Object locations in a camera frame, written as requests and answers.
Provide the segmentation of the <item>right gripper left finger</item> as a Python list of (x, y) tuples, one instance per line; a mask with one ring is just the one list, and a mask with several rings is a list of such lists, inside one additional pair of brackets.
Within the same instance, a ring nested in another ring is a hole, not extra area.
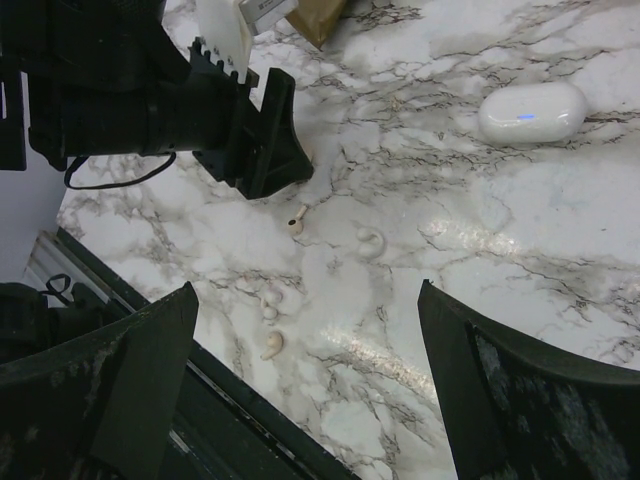
[(1, 287), (1, 475), (154, 479), (199, 302), (190, 284), (111, 323)]

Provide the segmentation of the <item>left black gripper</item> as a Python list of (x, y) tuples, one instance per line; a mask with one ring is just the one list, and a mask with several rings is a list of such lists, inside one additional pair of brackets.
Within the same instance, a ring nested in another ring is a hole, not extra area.
[[(165, 156), (146, 176), (169, 168), (178, 153), (201, 155), (224, 146), (240, 99), (236, 74), (213, 61), (203, 38), (189, 48), (190, 74), (179, 85), (153, 80), (129, 92), (108, 92), (28, 78), (29, 143), (71, 187), (73, 175), (94, 156)], [(294, 127), (295, 80), (279, 68), (269, 70), (261, 110), (252, 132), (257, 153), (249, 161), (244, 193), (267, 198), (289, 185), (311, 179), (314, 168)]]

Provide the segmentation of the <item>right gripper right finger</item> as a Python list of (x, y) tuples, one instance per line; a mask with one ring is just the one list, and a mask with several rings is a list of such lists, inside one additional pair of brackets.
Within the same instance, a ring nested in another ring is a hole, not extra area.
[(638, 478), (638, 371), (544, 343), (430, 281), (417, 305), (459, 478)]

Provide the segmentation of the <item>beige stem earbud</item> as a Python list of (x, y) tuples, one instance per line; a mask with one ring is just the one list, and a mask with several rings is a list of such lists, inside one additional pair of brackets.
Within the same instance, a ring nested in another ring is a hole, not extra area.
[(303, 217), (308, 210), (307, 205), (302, 205), (296, 215), (287, 222), (287, 231), (292, 237), (300, 235), (304, 230)]

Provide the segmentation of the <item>beige earbud charging case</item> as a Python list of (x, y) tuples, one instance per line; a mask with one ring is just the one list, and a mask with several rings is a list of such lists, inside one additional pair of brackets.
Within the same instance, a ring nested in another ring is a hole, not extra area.
[(301, 146), (307, 156), (312, 157), (314, 155), (313, 147), (310, 144), (302, 143)]

